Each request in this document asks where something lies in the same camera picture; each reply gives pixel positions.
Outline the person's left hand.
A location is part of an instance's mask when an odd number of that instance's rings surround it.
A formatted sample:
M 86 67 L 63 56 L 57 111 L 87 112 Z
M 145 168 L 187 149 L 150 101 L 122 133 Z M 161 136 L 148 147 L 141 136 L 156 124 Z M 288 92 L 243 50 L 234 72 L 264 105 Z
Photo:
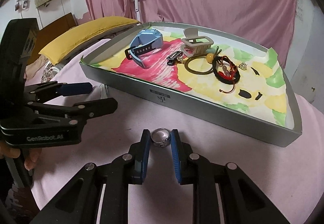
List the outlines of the person's left hand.
M 21 155 L 21 151 L 19 149 L 15 149 L 10 147 L 6 142 L 0 142 L 1 147 L 1 158 L 19 158 Z M 22 155 L 24 158 L 24 167 L 26 170 L 30 171 L 34 169 L 37 165 L 39 157 L 41 156 L 42 149 L 41 148 L 32 148 L 29 149 L 28 154 Z

